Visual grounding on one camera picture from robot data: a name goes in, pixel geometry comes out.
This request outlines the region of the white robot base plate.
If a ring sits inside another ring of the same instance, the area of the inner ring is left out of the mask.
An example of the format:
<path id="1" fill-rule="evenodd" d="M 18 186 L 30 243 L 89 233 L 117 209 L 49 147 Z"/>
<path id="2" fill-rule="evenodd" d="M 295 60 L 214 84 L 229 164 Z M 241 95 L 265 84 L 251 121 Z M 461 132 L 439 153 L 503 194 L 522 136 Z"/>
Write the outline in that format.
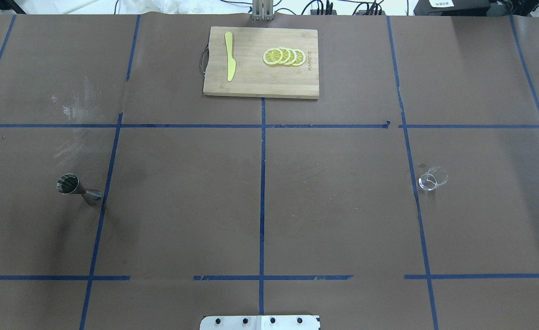
<path id="1" fill-rule="evenodd" d="M 315 315 L 235 315 L 204 317 L 200 330 L 319 330 Z"/>

